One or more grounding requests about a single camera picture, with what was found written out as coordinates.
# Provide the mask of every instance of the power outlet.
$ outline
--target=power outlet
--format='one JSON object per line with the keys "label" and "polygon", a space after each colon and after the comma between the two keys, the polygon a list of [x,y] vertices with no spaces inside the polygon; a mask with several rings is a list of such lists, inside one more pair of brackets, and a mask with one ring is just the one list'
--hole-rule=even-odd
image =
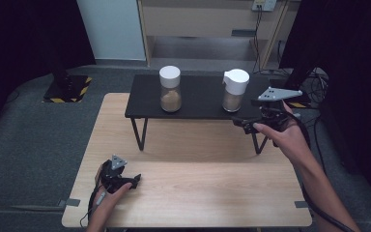
{"label": "power outlet", "polygon": [[252,4],[252,11],[259,12],[259,6],[261,6],[261,9],[263,12],[272,12],[275,8],[276,0],[254,0],[254,3]]}

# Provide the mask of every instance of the white wall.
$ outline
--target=white wall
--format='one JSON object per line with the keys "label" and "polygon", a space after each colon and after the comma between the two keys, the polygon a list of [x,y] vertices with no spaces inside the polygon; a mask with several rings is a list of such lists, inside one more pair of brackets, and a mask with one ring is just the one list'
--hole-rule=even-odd
{"label": "white wall", "polygon": [[77,0],[96,59],[146,60],[136,0]]}

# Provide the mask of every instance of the hand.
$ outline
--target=hand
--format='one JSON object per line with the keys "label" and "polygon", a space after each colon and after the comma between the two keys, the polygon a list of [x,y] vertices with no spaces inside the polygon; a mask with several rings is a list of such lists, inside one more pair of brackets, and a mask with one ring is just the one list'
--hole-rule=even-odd
{"label": "hand", "polygon": [[[292,109],[285,102],[284,107],[292,113]],[[253,126],[257,131],[272,139],[294,166],[299,165],[306,158],[313,157],[300,127],[294,119],[288,120],[284,131],[274,130],[264,124],[254,124]]]}
{"label": "hand", "polygon": [[[101,166],[98,170],[98,174],[96,175],[95,181],[98,179],[100,171]],[[126,192],[128,192],[131,186],[132,183],[126,183],[113,194],[108,193],[103,186],[100,186],[99,191],[96,193],[95,200],[93,201],[92,206],[93,212],[86,231],[103,231],[104,226],[107,220],[112,215],[113,210],[117,205],[118,201],[126,194]],[[105,196],[100,202],[100,204],[97,205],[97,202],[103,193],[105,194]]]}

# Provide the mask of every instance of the gray carpet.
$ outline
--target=gray carpet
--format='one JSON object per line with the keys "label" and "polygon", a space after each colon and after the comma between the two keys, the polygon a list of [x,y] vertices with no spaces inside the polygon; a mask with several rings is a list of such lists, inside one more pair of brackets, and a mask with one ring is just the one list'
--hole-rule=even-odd
{"label": "gray carpet", "polygon": [[[137,73],[147,69],[79,68],[70,73],[93,78],[80,103],[42,103],[51,75],[19,86],[8,98],[0,115],[0,231],[82,231],[61,224],[62,212],[15,211],[12,205],[55,207],[69,197],[102,99],[111,92],[129,92]],[[222,75],[222,72],[183,72]],[[318,110],[298,110],[314,141],[312,119]],[[362,176],[348,174],[338,158],[323,123],[317,136],[328,177],[364,231],[371,231],[371,188]],[[317,155],[315,143],[314,154]],[[155,229],[129,231],[161,231]],[[197,231],[249,231],[249,229],[197,229]],[[268,228],[262,231],[299,231]],[[301,231],[316,231],[315,225]]]}

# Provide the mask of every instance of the white container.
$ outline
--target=white container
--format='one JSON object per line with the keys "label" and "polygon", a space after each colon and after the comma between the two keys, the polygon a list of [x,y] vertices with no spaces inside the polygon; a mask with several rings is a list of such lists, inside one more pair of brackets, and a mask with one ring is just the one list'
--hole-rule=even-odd
{"label": "white container", "polygon": [[241,108],[243,94],[249,82],[249,74],[244,70],[231,70],[224,73],[224,100],[222,107],[228,112],[236,112]]}
{"label": "white container", "polygon": [[166,112],[175,112],[182,106],[180,77],[181,72],[175,66],[166,66],[159,71],[161,84],[160,105]]}

